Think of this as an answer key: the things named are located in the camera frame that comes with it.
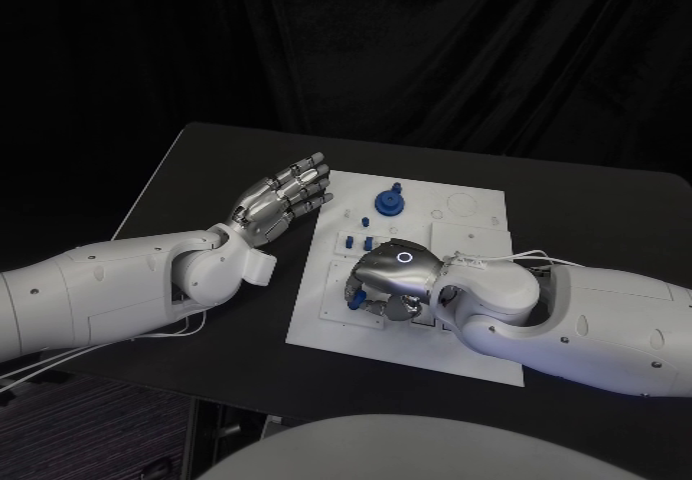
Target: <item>floor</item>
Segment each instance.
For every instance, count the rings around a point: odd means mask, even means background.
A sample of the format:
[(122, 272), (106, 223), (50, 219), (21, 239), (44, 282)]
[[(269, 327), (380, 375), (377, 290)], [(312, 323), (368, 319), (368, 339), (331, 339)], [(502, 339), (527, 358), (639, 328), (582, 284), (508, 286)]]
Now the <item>floor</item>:
[(169, 457), (178, 479), (190, 398), (83, 376), (24, 384), (0, 407), (0, 479), (139, 480)]

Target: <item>circular outline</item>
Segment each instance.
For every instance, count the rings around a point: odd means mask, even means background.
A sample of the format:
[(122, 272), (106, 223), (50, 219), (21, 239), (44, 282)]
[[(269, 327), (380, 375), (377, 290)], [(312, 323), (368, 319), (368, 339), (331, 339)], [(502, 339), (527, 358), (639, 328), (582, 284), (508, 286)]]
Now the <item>circular outline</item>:
[[(403, 259), (401, 259), (401, 256), (403, 256), (403, 255), (409, 255), (409, 260), (403, 260)], [(409, 252), (401, 252), (401, 253), (397, 255), (397, 260), (399, 260), (401, 263), (409, 263), (413, 259), (414, 259), (414, 256), (413, 256)]]

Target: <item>black backdrop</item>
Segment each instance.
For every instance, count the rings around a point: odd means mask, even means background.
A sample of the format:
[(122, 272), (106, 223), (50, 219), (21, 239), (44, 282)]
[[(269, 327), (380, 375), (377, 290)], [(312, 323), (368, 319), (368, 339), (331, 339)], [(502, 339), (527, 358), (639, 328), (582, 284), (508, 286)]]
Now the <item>black backdrop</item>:
[(110, 238), (194, 120), (690, 179), (690, 25), (685, 0), (4, 2), (0, 268)]

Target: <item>robot finger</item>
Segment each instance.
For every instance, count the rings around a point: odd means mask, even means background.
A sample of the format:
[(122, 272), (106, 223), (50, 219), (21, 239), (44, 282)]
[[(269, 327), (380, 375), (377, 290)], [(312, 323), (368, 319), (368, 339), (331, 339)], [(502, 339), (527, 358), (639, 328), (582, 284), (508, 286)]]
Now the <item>robot finger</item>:
[(308, 200), (314, 195), (318, 195), (329, 187), (329, 178), (324, 178), (318, 183), (309, 184), (301, 189), (299, 193), (289, 199), (292, 205)]
[(324, 162), (324, 160), (325, 155), (321, 152), (314, 153), (308, 158), (298, 161), (289, 168), (282, 170), (275, 177), (277, 188), (296, 177), (299, 177), (305, 172), (314, 169)]
[(321, 197), (315, 197), (311, 200), (306, 200), (303, 203), (299, 203), (292, 207), (293, 218), (302, 217), (306, 213), (311, 213), (316, 208), (325, 205), (335, 196), (331, 193), (326, 193)]
[(312, 168), (308, 172), (303, 172), (298, 177), (292, 178), (279, 190), (279, 195), (286, 198), (293, 198), (301, 190), (318, 180), (319, 177), (329, 173), (329, 166), (326, 164), (318, 165), (318, 168)]

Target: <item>robotic hand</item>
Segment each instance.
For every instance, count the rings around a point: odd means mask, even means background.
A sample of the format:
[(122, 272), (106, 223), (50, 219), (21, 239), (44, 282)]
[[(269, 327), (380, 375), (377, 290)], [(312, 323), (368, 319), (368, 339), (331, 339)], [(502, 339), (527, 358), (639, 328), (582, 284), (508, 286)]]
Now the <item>robotic hand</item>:
[[(391, 294), (367, 299), (363, 287)], [(692, 291), (634, 273), (504, 259), (440, 260), (391, 240), (347, 282), (350, 307), (394, 321), (430, 312), (478, 353), (629, 395), (692, 396)], [(528, 325), (538, 301), (550, 318)]]
[(266, 286), (277, 259), (256, 247), (332, 200), (324, 159), (263, 179), (210, 230), (87, 245), (2, 273), (0, 362), (132, 338), (228, 301), (243, 280)]

